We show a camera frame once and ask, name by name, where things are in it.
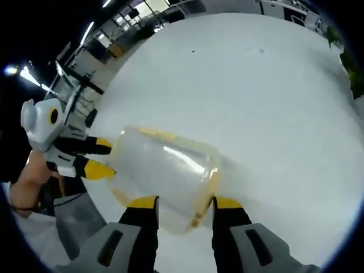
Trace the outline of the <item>person's left hand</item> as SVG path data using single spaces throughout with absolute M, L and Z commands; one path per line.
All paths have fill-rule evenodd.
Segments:
M 24 218 L 32 214 L 32 211 L 27 209 L 38 205 L 40 189 L 50 177 L 57 178 L 61 187 L 63 187 L 64 178 L 47 167 L 44 156 L 40 151 L 32 150 L 18 181 L 9 189 L 10 204 L 16 213 Z

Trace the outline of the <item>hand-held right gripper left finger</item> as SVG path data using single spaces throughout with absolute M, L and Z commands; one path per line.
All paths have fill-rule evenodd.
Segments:
M 56 272 L 155 272 L 159 197 L 132 200 L 118 222 L 86 240 L 79 256 Z

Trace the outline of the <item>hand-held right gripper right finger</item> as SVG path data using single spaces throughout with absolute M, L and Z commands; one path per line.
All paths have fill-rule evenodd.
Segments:
M 322 272 L 296 260 L 288 244 L 264 225 L 253 223 L 235 199 L 214 196 L 212 204 L 217 272 Z

